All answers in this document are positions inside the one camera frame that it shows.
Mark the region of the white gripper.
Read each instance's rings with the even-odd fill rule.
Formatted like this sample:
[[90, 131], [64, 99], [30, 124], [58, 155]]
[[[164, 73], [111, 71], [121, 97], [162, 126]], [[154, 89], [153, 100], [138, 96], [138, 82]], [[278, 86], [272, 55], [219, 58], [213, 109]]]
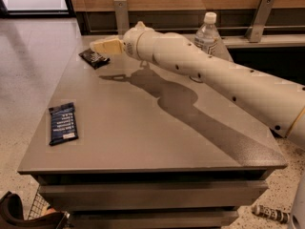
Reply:
[[[123, 36], [125, 53], [137, 60], [151, 61], [153, 58], [154, 29], [139, 21]], [[90, 48], [98, 53], [121, 54], [123, 44], [117, 36], [108, 36], [90, 43]]]

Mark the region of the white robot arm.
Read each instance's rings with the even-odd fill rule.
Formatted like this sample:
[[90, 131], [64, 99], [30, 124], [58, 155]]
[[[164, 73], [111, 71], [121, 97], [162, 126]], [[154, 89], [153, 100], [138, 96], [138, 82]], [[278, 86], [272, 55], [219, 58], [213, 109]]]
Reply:
[[277, 134], [305, 148], [305, 92], [300, 84], [212, 56], [181, 34], [157, 32], [143, 22], [123, 37], [95, 40], [90, 47], [97, 53], [125, 53], [203, 82]]

